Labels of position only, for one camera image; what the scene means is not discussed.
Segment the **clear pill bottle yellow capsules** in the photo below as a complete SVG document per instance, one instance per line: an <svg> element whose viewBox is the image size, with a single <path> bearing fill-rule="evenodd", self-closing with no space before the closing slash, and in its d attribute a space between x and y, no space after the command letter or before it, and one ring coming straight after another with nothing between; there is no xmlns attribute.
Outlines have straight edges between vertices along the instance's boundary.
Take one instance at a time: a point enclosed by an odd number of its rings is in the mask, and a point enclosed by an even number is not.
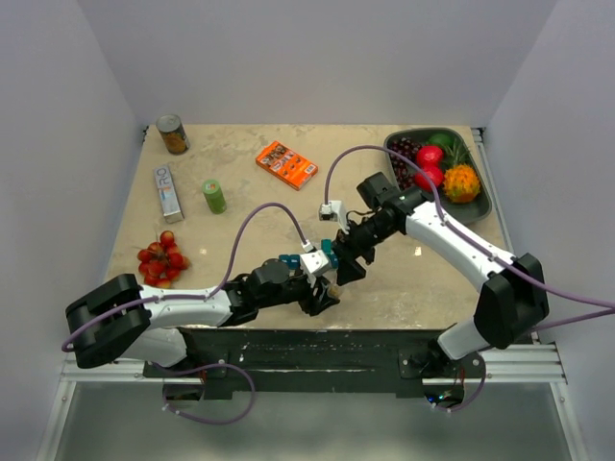
<svg viewBox="0 0 615 461"><path fill-rule="evenodd" d="M344 287L339 286L335 282L330 282L327 288L327 294L333 298L340 298L344 292Z"/></svg>

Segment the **teal weekly pill organizer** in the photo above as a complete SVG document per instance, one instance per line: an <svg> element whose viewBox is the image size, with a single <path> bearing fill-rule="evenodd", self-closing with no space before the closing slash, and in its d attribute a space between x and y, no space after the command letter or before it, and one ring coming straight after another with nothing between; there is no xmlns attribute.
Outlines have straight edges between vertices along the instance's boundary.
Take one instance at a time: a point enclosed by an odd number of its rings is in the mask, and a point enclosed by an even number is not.
<svg viewBox="0 0 615 461"><path fill-rule="evenodd" d="M332 241L330 239L322 239L320 241L320 248L326 255L330 263L331 269L336 270L338 268L338 259L332 251ZM284 262L292 270L300 268L299 255L279 255L278 259Z"/></svg>

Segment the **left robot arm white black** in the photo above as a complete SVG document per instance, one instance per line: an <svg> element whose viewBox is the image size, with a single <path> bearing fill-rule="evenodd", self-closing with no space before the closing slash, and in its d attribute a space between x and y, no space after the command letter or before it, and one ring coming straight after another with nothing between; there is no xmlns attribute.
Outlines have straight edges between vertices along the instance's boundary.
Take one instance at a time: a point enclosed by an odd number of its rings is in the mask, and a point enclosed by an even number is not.
<svg viewBox="0 0 615 461"><path fill-rule="evenodd" d="M189 346L185 327L236 327L255 320L267 307L297 303L317 316L340 302L334 284L268 259L221 288L162 289L122 274L100 285L65 310L70 335L64 349L81 369L120 358L155 362L176 376L198 368L199 353Z"/></svg>

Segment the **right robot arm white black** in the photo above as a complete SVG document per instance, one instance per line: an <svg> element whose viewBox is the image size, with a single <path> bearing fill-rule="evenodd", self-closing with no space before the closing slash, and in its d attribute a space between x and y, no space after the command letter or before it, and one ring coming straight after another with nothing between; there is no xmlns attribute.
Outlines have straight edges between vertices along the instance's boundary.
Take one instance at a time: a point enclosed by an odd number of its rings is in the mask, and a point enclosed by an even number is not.
<svg viewBox="0 0 615 461"><path fill-rule="evenodd" d="M416 186L401 191L382 173L364 180L357 191L371 212L358 223L339 201L327 200L319 209L321 220L340 227L332 242L338 284L363 279L376 246L399 232L436 251L479 293L473 316L432 341L428 364L435 375L451 376L470 353L507 348L548 316L542 265L533 255L515 256L489 244L445 213L429 193Z"/></svg>

